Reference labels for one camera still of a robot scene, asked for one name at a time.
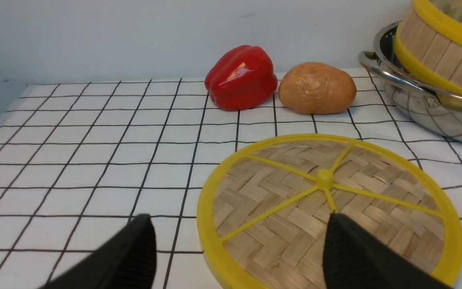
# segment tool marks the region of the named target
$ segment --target yellow spoke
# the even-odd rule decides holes
[[[278,163],[276,161],[272,161],[270,159],[265,159],[263,157],[254,156],[254,155],[244,155],[244,157],[246,157],[248,159],[255,159],[256,161],[260,161],[262,163],[268,163],[269,165],[275,166],[276,168],[284,169],[284,170],[292,172],[292,173],[294,173],[296,175],[299,175],[301,177],[305,177],[306,179],[309,179],[310,181],[317,181],[315,176],[312,176],[310,174],[306,174],[305,172],[301,172],[301,171],[299,171],[297,169],[294,169],[292,167],[283,165],[282,163]]]
[[[417,211],[420,211],[420,212],[427,213],[429,215],[433,215],[433,216],[436,216],[436,217],[439,217],[439,218],[443,218],[443,215],[440,212],[437,212],[435,210],[431,210],[431,209],[428,209],[428,208],[425,208],[425,207],[421,207],[419,205],[415,205],[415,204],[412,204],[412,203],[408,203],[407,201],[401,201],[399,199],[394,199],[392,197],[388,197],[388,196],[385,196],[385,195],[376,194],[376,193],[365,191],[365,190],[359,190],[359,189],[356,189],[356,188],[347,187],[346,185],[339,185],[338,183],[334,183],[332,185],[332,187],[335,188],[335,189],[351,192],[351,193],[358,194],[358,195],[364,195],[364,196],[368,196],[368,197],[373,197],[375,199],[381,199],[383,201],[389,201],[389,202],[395,203],[397,205],[402,205],[402,206],[405,206],[407,208],[411,208],[413,210],[417,210]]]
[[[352,149],[354,145],[349,145],[348,147],[346,147],[343,152],[341,152],[341,154],[338,156],[338,158],[336,159],[336,161],[334,161],[334,163],[332,163],[332,166],[330,167],[330,171],[332,173],[334,173],[336,171],[336,169],[338,168],[338,166],[340,165],[341,161],[343,159],[345,159],[345,156],[350,152],[350,150]]]
[[[242,226],[236,228],[231,233],[224,236],[222,238],[222,242],[225,242],[225,241],[229,240],[230,238],[232,238],[234,235],[238,234],[239,232],[245,231],[246,229],[252,227],[256,223],[259,223],[260,221],[263,221],[264,219],[268,218],[270,215],[275,214],[276,212],[279,212],[280,210],[288,207],[289,205],[292,205],[296,201],[299,201],[303,197],[308,196],[309,194],[315,192],[316,190],[318,190],[318,187],[316,185],[314,185],[313,187],[311,187],[311,188],[309,188],[309,189],[307,189],[307,190],[305,190],[303,192],[300,192],[297,195],[294,195],[293,197],[291,197],[290,199],[284,201],[283,203],[280,203],[279,205],[269,209],[267,212],[264,212],[263,214],[257,216],[256,218],[253,218],[252,220],[248,221],[247,223],[243,224]]]
[[[338,208],[336,208],[336,204],[334,203],[334,200],[332,199],[332,196],[330,195],[330,190],[329,189],[324,189],[324,194],[326,194],[326,199],[328,201],[330,211],[333,213],[338,212]]]

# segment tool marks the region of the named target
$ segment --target stainless steel pot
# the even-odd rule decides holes
[[[396,107],[421,126],[462,142],[462,96],[425,84],[407,73],[393,52],[398,22],[381,29],[374,51],[358,55],[361,65],[385,83]]]

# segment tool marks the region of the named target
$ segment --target pot rim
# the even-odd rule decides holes
[[[455,93],[448,92],[447,90],[442,90],[441,88],[437,88],[436,86],[433,86],[431,84],[422,82],[413,76],[409,75],[408,73],[402,71],[400,68],[396,67],[388,58],[384,55],[383,51],[381,50],[381,39],[392,29],[397,28],[399,23],[401,21],[393,22],[392,24],[389,24],[383,29],[381,29],[374,37],[374,52],[376,53],[377,57],[379,57],[379,60],[385,64],[389,69],[392,71],[396,71],[400,75],[403,75],[404,77],[407,77],[408,79],[411,79],[413,82],[421,86],[422,88],[426,88],[427,90],[432,91],[435,95],[445,95],[449,97],[456,98],[460,101],[462,101],[462,95],[457,95]]]

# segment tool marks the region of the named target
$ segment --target yellow band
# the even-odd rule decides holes
[[[425,23],[462,46],[462,24],[445,15],[429,0],[413,0],[413,9]]]
[[[462,88],[431,71],[405,49],[400,40],[400,33],[398,32],[395,34],[395,39],[393,40],[393,51],[405,69],[420,81],[462,96]]]

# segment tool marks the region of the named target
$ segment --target yellow knob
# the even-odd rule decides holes
[[[330,189],[334,181],[334,174],[329,169],[322,169],[317,172],[316,184],[320,190]]]

